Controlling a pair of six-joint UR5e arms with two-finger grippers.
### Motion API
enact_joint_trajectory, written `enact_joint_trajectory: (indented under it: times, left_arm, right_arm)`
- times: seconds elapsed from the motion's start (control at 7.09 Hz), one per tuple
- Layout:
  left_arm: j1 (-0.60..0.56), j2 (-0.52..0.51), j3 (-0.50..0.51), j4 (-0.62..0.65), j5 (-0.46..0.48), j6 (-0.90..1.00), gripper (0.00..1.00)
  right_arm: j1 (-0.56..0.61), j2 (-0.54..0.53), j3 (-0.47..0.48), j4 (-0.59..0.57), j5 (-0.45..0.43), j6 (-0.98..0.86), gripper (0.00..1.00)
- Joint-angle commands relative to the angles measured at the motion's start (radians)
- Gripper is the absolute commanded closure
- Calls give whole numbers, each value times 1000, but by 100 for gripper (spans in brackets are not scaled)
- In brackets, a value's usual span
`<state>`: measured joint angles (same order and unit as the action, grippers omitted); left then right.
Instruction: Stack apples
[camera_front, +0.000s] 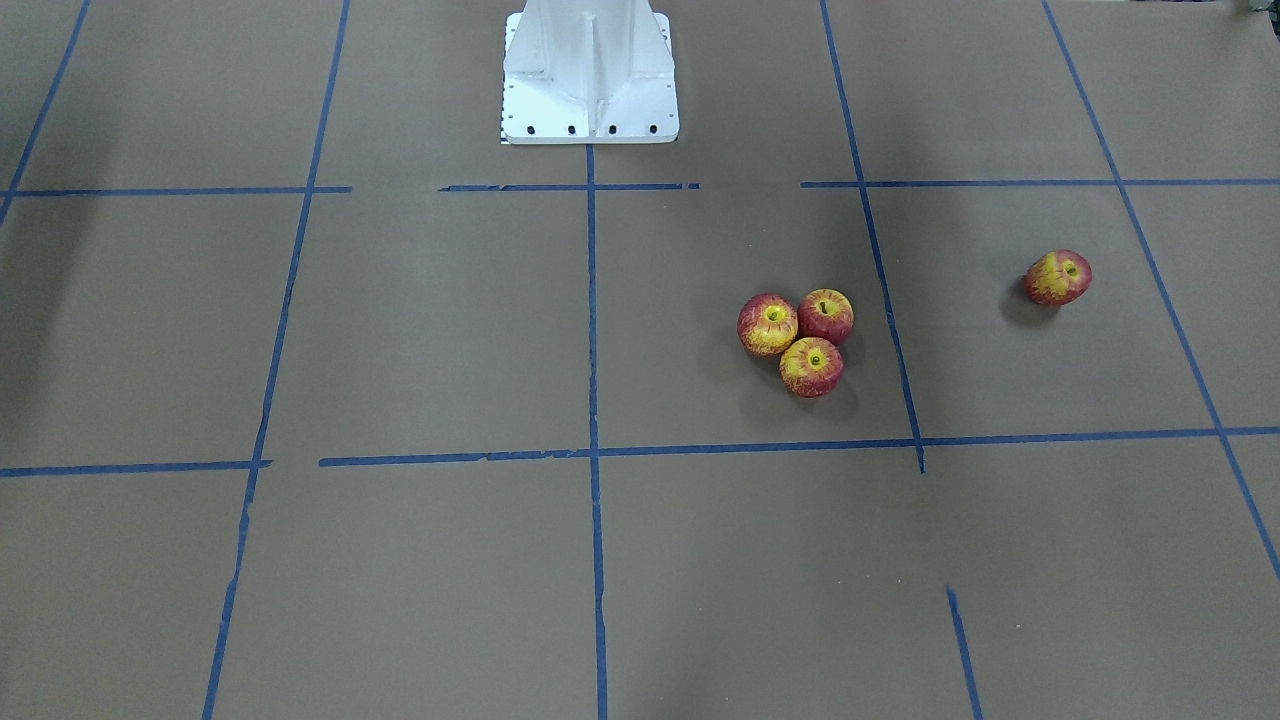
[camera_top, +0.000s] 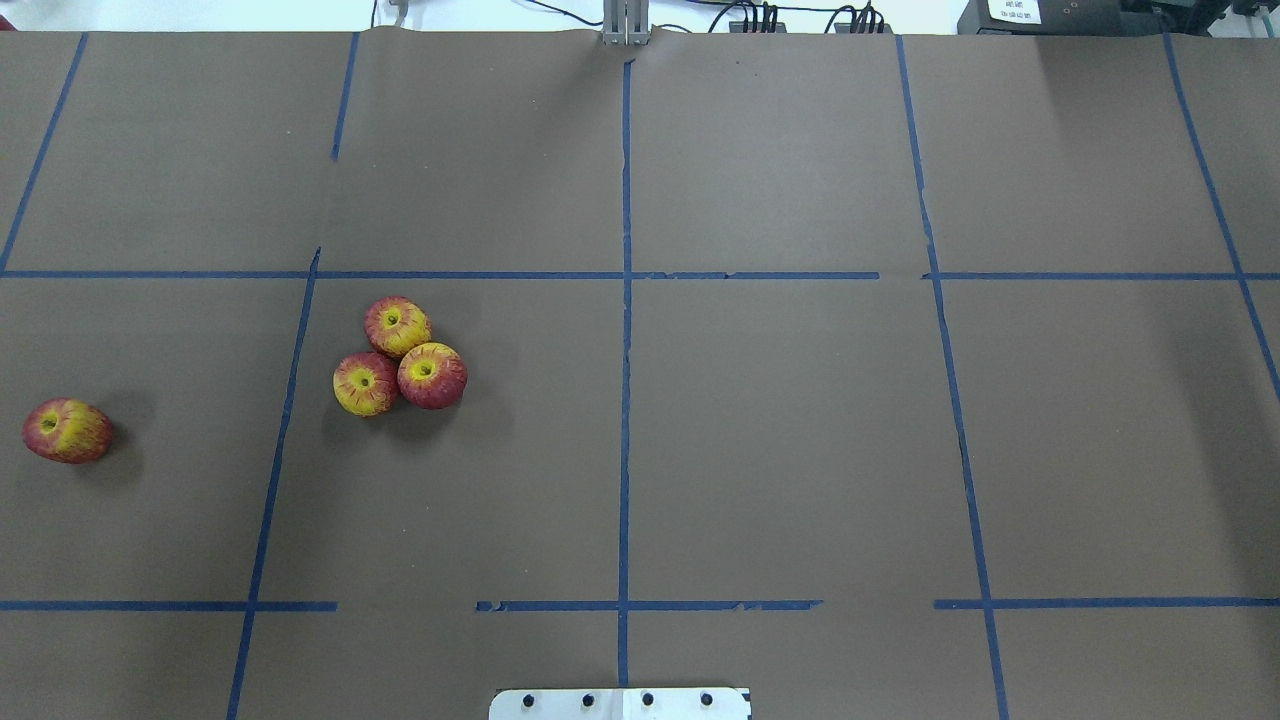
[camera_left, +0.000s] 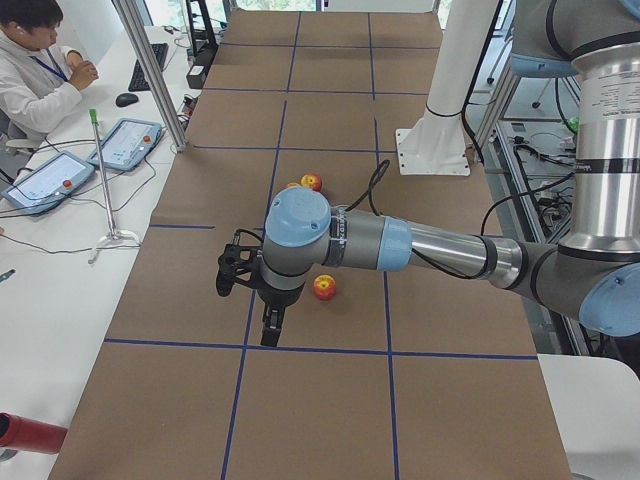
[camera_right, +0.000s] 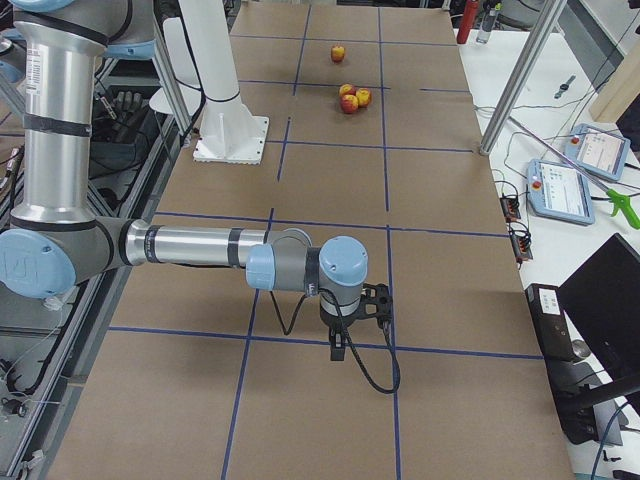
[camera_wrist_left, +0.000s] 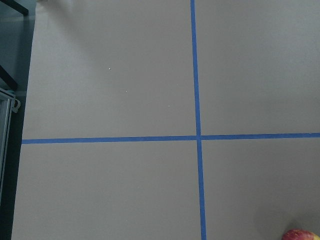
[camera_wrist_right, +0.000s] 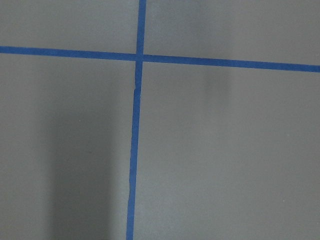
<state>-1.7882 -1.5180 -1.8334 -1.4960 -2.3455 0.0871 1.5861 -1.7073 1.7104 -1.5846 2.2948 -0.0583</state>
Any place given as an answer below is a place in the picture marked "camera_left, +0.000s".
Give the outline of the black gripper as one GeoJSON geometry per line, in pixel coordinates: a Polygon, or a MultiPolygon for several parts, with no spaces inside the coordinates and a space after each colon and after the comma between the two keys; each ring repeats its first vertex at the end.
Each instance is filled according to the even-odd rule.
{"type": "Polygon", "coordinates": [[[301,288],[280,290],[264,287],[258,290],[258,295],[264,302],[260,345],[276,347],[282,332],[285,310],[298,301],[301,288]]]}

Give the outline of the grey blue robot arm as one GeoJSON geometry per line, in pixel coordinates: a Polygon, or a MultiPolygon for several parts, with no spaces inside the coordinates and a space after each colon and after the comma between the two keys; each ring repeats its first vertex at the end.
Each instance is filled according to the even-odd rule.
{"type": "Polygon", "coordinates": [[[378,271],[429,265],[511,290],[609,336],[639,330],[639,5],[522,1],[514,51],[567,61],[581,76],[571,227],[557,245],[465,235],[331,207],[304,187],[273,200],[260,255],[261,341],[313,264],[378,271]]]}

